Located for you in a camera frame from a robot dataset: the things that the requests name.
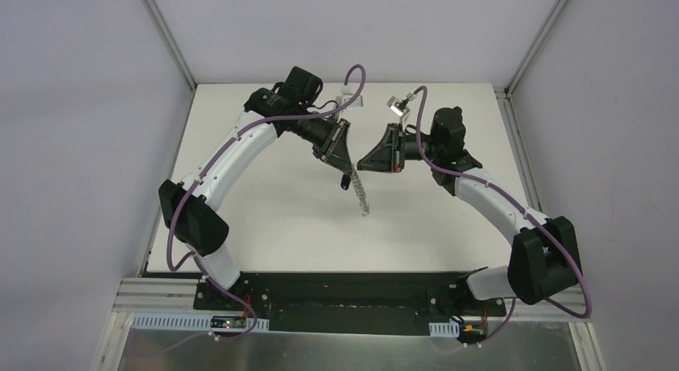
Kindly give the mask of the key with black head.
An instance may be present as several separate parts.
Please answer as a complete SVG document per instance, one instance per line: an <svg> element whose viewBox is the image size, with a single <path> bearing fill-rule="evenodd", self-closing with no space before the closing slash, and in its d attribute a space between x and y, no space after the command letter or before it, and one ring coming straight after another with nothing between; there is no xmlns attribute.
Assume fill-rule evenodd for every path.
<svg viewBox="0 0 679 371"><path fill-rule="evenodd" d="M351 182L350 176L343 174L340 180L340 187L346 191L349 188L350 182Z"/></svg>

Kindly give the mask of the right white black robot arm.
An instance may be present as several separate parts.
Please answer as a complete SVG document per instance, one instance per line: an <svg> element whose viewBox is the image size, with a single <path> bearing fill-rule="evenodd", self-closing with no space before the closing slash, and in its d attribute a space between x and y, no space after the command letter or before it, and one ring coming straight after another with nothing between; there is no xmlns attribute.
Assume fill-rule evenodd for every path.
<svg viewBox="0 0 679 371"><path fill-rule="evenodd" d="M532 305L576 285L582 273L573 224L508 195L465 149L465 134L460 107L437 110L429 133L390 123L357 168L399 173L409 160L424 160L439 186L477 210L510 243L507 265L476 270L458 281L454 301L462 313L475 314L487 300L500 297Z"/></svg>

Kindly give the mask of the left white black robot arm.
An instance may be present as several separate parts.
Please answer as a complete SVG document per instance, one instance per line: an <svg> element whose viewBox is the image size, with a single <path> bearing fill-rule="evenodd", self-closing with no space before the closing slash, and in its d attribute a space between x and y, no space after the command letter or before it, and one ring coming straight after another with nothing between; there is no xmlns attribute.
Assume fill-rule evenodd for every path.
<svg viewBox="0 0 679 371"><path fill-rule="evenodd" d="M218 214L227 193L255 158L286 132L310 143L313 156L338 170L340 186L348 190L354 171L348 150L350 123L340 114L362 103L364 85L361 81L353 91L344 84L337 106L325 112L313 108L323 90L322 79L300 67L293 67L286 80L271 89L253 92L222 144L179 182L167 179L159 187L162 220L169 230L168 268L179 269L172 262L173 242L179 240L216 285L215 302L225 310L237 309L244 299L243 287L236 284L241 271L226 245L230 228Z"/></svg>

